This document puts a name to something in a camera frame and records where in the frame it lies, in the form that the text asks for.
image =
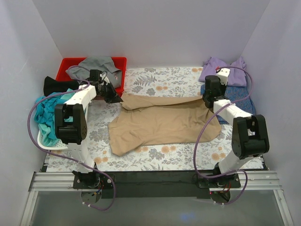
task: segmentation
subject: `red basket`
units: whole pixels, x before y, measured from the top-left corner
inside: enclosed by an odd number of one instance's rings
[[[57,81],[70,81],[71,78],[66,73],[66,70],[73,65],[78,65],[80,62],[82,62],[86,57],[81,58],[64,58],[62,60],[60,69],[58,70],[56,80]],[[116,88],[116,92],[119,96],[122,95],[124,91],[124,78],[126,75],[126,66],[127,66],[127,59],[125,57],[112,57],[112,60],[115,64],[115,67],[122,70],[122,80],[121,80],[121,86]]]

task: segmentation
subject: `glass panel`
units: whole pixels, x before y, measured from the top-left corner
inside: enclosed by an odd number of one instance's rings
[[[232,191],[232,197],[238,192]],[[100,200],[96,205],[109,203]],[[107,212],[83,205],[80,192],[39,192],[32,221],[33,226],[284,225],[273,191],[245,191],[224,207],[193,197],[119,198]]]

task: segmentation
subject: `white enclosure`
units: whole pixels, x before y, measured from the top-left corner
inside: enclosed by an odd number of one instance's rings
[[[0,0],[0,224],[20,224],[32,174],[43,164],[26,120],[62,58],[126,57],[130,68],[242,55],[257,113],[267,120],[265,160],[301,225],[300,10],[298,0]]]

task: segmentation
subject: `tan cloth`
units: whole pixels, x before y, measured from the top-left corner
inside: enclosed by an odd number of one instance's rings
[[[212,116],[198,97],[145,97],[124,93],[119,117],[109,124],[112,152],[118,156],[142,145],[196,142]],[[211,141],[221,132],[215,117],[200,142]]]

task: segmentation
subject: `metal frame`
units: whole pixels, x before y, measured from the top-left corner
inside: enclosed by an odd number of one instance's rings
[[[293,220],[287,207],[282,186],[275,171],[247,171],[248,184],[246,190],[273,190],[275,198],[285,226],[293,226]],[[244,173],[238,173],[241,188],[233,188],[232,190],[239,191],[246,182]],[[31,225],[31,218],[39,191],[93,191],[93,189],[73,189],[74,175],[72,173],[34,173],[29,197],[22,218],[21,226]],[[219,188],[210,188],[210,191],[217,191]]]
[[[36,201],[38,198],[38,193],[39,192],[29,192],[29,196],[28,196],[28,200],[27,200],[27,204],[24,210],[24,214],[21,220],[21,224],[20,226],[29,226],[31,225],[31,220],[32,220],[32,214],[34,211],[34,207],[36,205]]]

